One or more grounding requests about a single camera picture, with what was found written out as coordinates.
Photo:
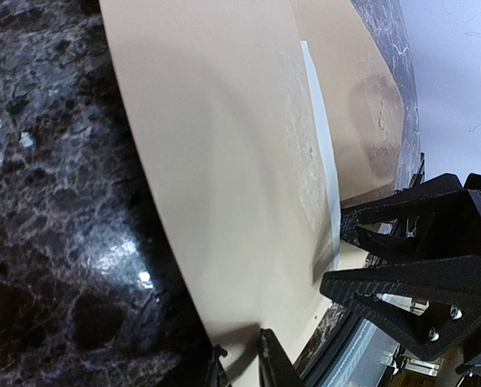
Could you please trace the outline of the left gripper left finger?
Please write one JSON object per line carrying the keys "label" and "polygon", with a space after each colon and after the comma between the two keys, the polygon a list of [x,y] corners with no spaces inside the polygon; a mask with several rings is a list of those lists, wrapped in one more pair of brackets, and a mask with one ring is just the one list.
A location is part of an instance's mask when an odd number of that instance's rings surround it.
{"label": "left gripper left finger", "polygon": [[227,358],[228,351],[220,345],[214,345],[207,368],[207,387],[231,386],[221,365],[221,358]]}

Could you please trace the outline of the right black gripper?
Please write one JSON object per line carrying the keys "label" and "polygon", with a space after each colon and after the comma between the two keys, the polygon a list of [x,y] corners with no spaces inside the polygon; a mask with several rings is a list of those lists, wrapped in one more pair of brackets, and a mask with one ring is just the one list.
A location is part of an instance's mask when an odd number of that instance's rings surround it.
{"label": "right black gripper", "polygon": [[[430,219],[413,237],[366,225]],[[464,183],[444,173],[411,189],[341,210],[340,239],[387,262],[429,260],[327,272],[320,292],[365,318],[422,360],[453,348],[455,365],[474,385],[481,377],[481,175]]]}

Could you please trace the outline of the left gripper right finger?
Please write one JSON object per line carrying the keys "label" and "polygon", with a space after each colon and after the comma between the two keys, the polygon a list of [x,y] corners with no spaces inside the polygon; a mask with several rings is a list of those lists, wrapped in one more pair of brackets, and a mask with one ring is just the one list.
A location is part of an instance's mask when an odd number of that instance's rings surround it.
{"label": "left gripper right finger", "polygon": [[271,329],[261,329],[257,339],[261,387],[305,387]]}

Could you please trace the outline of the white letter paper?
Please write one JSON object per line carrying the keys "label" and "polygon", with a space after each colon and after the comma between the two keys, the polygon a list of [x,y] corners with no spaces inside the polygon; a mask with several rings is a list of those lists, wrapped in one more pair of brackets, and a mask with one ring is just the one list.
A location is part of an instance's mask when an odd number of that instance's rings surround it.
{"label": "white letter paper", "polygon": [[301,51],[305,62],[306,76],[313,109],[313,121],[317,136],[321,162],[326,179],[326,199],[329,214],[325,216],[328,225],[322,232],[324,237],[329,236],[328,243],[320,243],[317,251],[318,262],[314,269],[319,273],[326,270],[336,270],[340,261],[340,223],[341,205],[338,184],[338,171],[334,159],[334,147],[328,123],[326,104],[321,91],[320,81],[315,64],[306,40],[301,41]]}

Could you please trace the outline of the brown kraft envelope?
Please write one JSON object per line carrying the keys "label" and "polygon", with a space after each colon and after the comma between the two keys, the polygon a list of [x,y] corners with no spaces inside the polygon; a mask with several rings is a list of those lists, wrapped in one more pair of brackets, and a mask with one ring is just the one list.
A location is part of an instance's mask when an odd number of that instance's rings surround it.
{"label": "brown kraft envelope", "polygon": [[301,41],[320,81],[340,205],[392,194],[400,92],[349,1],[103,1],[135,145],[193,303],[235,386],[269,328],[296,360],[330,301],[328,225]]}

